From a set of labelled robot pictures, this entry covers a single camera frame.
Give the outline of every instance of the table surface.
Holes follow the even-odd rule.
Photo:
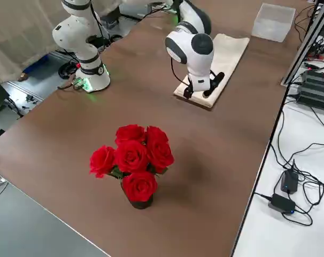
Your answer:
[[[324,67],[324,63],[312,61],[310,64]],[[296,77],[306,69],[301,67]],[[297,93],[297,86],[293,85],[291,94]],[[303,105],[289,103],[283,107],[285,114],[284,127],[280,136],[280,149],[288,159],[293,153],[305,149],[311,143],[324,143],[324,127],[317,120],[314,113]],[[324,111],[315,109],[324,122]],[[277,123],[275,137],[272,145],[277,151],[277,135],[282,125],[282,118]],[[277,153],[277,158],[282,162],[282,157]],[[324,183],[324,147],[314,146],[295,157],[300,169],[309,171]],[[277,164],[272,149],[266,152],[266,162],[260,171],[256,192],[272,195],[273,188],[284,170]],[[306,192],[312,201],[318,199],[318,188],[307,187]],[[277,187],[277,194],[284,195]],[[291,198],[301,208],[308,210],[308,202],[304,198],[302,186]],[[313,218],[311,227],[303,227],[286,221],[280,213],[270,209],[265,199],[254,195],[247,211],[242,232],[237,241],[233,257],[240,256],[322,256],[324,257],[324,197],[321,203],[310,212]],[[308,223],[309,220],[301,214],[292,217],[297,221]]]
[[[250,35],[261,0],[194,1],[213,35]],[[275,4],[306,7],[294,0]],[[234,10],[241,19],[231,16]],[[164,40],[170,14],[140,22],[111,45],[103,92],[58,91],[0,138],[0,174],[111,256],[228,256],[265,151],[298,39],[252,38],[211,111],[176,99]],[[176,65],[179,76],[186,67]],[[161,127],[175,163],[151,208],[134,209],[119,182],[88,174],[91,153],[119,126]]]

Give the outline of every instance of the rose bouquet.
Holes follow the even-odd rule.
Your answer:
[[[120,127],[116,132],[117,150],[102,146],[90,159],[90,173],[96,178],[105,175],[121,180],[121,187],[137,209],[152,204],[157,189],[155,175],[164,174],[173,164],[168,137],[158,127],[146,131],[138,125]]]

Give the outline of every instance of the red rose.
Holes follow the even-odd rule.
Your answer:
[[[128,125],[125,127],[120,127],[116,132],[115,143],[119,145],[120,143],[136,140],[140,143],[145,141],[145,131],[143,127],[138,125]]]
[[[114,166],[114,149],[102,146],[96,150],[90,159],[90,173],[95,173],[96,178],[103,178]]]
[[[149,126],[146,128],[146,137],[149,140],[159,140],[162,142],[168,142],[166,133],[160,130],[158,127]]]
[[[155,176],[147,171],[123,178],[123,190],[131,202],[147,202],[157,189]]]
[[[146,147],[134,140],[121,143],[115,151],[115,163],[122,172],[146,170],[148,165]]]
[[[167,142],[151,139],[148,140],[147,148],[148,158],[150,163],[155,166],[157,173],[174,163],[174,157]]]

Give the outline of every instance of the blue object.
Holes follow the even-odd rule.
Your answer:
[[[28,74],[28,73],[32,72],[34,69],[38,68],[40,65],[42,65],[43,63],[45,63],[47,61],[48,61],[48,55],[45,55],[41,59],[39,59],[36,63],[33,63],[28,68],[23,70],[23,73]]]

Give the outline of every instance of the black power supply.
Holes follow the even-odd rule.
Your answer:
[[[283,214],[293,214],[295,212],[296,204],[292,200],[273,194],[268,206],[274,210],[277,210]]]
[[[286,170],[282,174],[281,190],[288,193],[294,194],[297,191],[297,184],[299,181],[299,175],[292,170]]]

